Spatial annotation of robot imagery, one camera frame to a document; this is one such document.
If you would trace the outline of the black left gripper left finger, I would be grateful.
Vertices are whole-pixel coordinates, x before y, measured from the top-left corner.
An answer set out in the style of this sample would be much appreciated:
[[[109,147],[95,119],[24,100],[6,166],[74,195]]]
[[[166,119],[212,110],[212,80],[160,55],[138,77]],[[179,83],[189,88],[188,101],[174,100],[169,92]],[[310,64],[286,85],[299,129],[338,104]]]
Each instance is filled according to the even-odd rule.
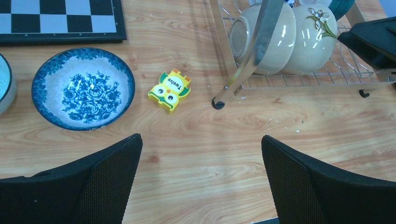
[[[1,179],[1,223],[122,223],[142,146],[136,133],[34,176]]]

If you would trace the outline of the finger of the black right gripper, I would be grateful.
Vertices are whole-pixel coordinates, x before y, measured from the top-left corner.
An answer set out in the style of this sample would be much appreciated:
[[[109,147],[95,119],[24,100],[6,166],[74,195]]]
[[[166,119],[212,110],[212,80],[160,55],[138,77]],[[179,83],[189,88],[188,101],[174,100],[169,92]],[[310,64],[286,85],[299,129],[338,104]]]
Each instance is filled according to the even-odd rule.
[[[376,70],[396,67],[396,18],[355,24],[338,40]]]

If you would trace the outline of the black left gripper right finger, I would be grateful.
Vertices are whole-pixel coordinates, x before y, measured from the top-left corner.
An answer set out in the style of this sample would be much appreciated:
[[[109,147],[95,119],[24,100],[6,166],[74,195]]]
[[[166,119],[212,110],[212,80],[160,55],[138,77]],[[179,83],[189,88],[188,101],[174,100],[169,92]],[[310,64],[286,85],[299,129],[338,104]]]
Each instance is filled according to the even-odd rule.
[[[261,146],[278,223],[395,223],[395,182],[338,168],[269,135]]]

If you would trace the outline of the cream bowl green leaf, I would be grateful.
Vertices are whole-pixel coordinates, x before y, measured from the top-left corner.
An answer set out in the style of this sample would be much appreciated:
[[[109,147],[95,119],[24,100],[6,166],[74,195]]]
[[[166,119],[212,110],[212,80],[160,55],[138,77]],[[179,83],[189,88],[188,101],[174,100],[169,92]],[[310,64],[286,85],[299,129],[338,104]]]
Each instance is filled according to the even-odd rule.
[[[308,74],[320,70],[329,60],[337,39],[337,22],[325,5],[294,7],[296,39],[293,52],[283,71]]]

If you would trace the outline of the white blue floral bowl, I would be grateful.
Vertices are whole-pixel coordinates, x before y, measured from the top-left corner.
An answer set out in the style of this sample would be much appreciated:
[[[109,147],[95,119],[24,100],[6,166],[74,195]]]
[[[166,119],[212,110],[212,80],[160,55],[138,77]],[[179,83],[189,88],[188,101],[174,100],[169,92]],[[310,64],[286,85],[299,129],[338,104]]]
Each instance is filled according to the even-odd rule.
[[[104,49],[80,47],[49,58],[36,72],[31,97],[48,122],[73,131],[95,130],[130,107],[135,79],[129,66]]]

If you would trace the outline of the pale green striped bowl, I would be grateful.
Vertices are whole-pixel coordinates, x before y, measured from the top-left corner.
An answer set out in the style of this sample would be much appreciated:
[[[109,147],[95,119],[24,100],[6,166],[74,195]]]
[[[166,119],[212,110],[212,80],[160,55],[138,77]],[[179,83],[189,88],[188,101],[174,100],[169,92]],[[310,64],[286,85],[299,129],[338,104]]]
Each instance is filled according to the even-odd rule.
[[[17,92],[17,79],[12,73],[7,59],[0,55],[0,114],[13,103]]]

